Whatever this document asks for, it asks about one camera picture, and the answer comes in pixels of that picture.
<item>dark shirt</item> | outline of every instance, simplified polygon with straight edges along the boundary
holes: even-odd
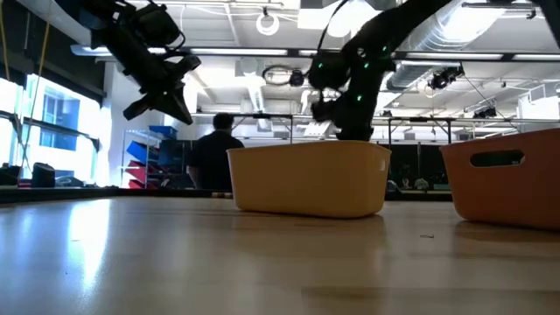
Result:
[[[243,148],[243,143],[219,130],[196,142],[189,166],[199,169],[200,189],[231,192],[227,150],[235,148]]]

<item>ceiling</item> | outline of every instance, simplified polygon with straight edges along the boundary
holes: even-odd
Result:
[[[19,0],[39,16],[46,18],[48,2],[36,0]],[[283,1],[283,10],[270,9],[279,18],[279,29],[272,36],[262,35],[256,29],[256,19],[261,13],[259,8],[236,8],[228,5],[184,6],[168,5],[168,11],[186,36],[186,46],[241,46],[241,47],[316,47],[320,30],[298,29],[299,0]],[[552,38],[543,18],[527,20],[527,12],[508,12],[498,19],[488,31],[483,33],[465,50],[484,51],[523,51],[558,53],[559,49]],[[52,6],[52,25],[86,45],[88,32],[68,17],[59,7]],[[340,48],[349,36],[334,38],[326,36],[323,47]],[[204,57],[202,66],[196,70],[196,76],[205,90],[199,96],[199,103],[205,109],[213,104],[240,104],[249,98],[248,89],[242,82],[237,83],[235,62],[239,58]],[[309,59],[273,59],[262,60],[265,66],[286,64],[291,67],[306,69]],[[539,85],[541,80],[560,81],[560,64],[535,63],[465,63],[466,79],[460,79],[448,89],[431,97],[424,92],[425,84],[420,82],[397,100],[398,106],[389,105],[394,116],[457,116],[465,107],[487,99],[497,101],[497,109],[504,116],[516,114],[519,95],[527,93],[529,88]],[[300,102],[304,88],[266,86],[262,94],[267,100],[286,100]]]

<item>table surface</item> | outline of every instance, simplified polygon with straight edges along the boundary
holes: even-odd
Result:
[[[0,208],[1,314],[558,314],[560,234],[451,203],[324,220],[232,200]]]

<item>red bin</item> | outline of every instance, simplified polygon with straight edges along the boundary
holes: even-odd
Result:
[[[466,220],[560,229],[560,129],[442,147],[457,213]]]

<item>hair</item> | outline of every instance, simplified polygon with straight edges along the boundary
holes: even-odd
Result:
[[[218,113],[213,117],[212,124],[216,130],[228,130],[234,125],[234,117],[228,113]]]

